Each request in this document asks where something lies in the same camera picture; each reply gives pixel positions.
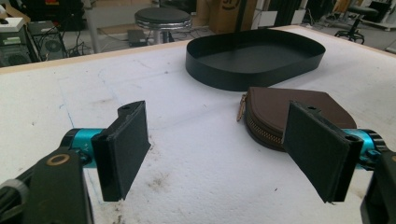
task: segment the black tray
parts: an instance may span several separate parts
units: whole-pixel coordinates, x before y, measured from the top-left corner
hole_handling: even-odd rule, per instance
[[[325,51],[312,39],[277,30],[211,35],[187,45],[186,69],[208,86],[247,91],[316,69]]]

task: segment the workbench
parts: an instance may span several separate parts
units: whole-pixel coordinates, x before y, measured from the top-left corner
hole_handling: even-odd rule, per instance
[[[396,149],[394,55],[298,26],[321,43],[316,70],[274,88],[326,91],[359,128]],[[106,128],[117,108],[147,104],[152,144],[125,201],[103,202],[84,169],[96,223],[361,223],[371,172],[357,169],[344,203],[323,203],[287,153],[236,122],[242,92],[185,69],[188,41],[0,69],[0,183],[56,149],[73,128]]]

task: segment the brown leather pouch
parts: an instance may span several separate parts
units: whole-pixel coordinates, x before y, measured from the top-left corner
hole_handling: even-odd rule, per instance
[[[323,91],[250,87],[242,96],[237,120],[245,114],[247,129],[254,140],[265,147],[285,151],[282,135],[290,101],[320,108],[322,116],[340,129],[356,129],[353,118]]]

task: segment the bar stool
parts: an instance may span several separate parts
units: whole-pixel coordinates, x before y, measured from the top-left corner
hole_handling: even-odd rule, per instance
[[[191,28],[191,15],[185,11],[167,7],[148,7],[134,14],[138,26],[154,31],[154,44],[161,44],[161,32],[163,43],[169,41],[169,32]]]
[[[364,43],[364,35],[358,34],[358,32],[356,31],[359,23],[361,22],[361,18],[363,18],[363,16],[376,16],[378,14],[378,11],[373,8],[369,8],[369,7],[356,7],[356,6],[349,7],[347,9],[347,11],[357,13],[357,14],[359,14],[359,16],[355,20],[355,22],[353,23],[353,25],[349,31],[338,31],[335,34],[335,36],[346,37],[346,38],[348,38],[348,40],[353,41],[353,42],[356,42],[356,40],[360,39],[361,43],[363,44]]]

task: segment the zipper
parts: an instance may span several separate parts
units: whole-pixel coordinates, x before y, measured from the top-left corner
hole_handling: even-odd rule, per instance
[[[241,102],[239,103],[239,111],[238,111],[238,116],[237,116],[236,120],[239,121],[242,118],[242,116],[244,115],[245,111],[247,111],[247,114],[246,114],[247,126],[254,133],[254,135],[256,135],[261,141],[266,142],[267,144],[268,144],[268,142],[272,142],[272,144],[281,145],[282,138],[280,138],[276,135],[273,135],[271,133],[268,133],[252,119],[252,117],[250,115],[251,111],[246,109],[247,98],[248,98],[247,93],[242,95]]]

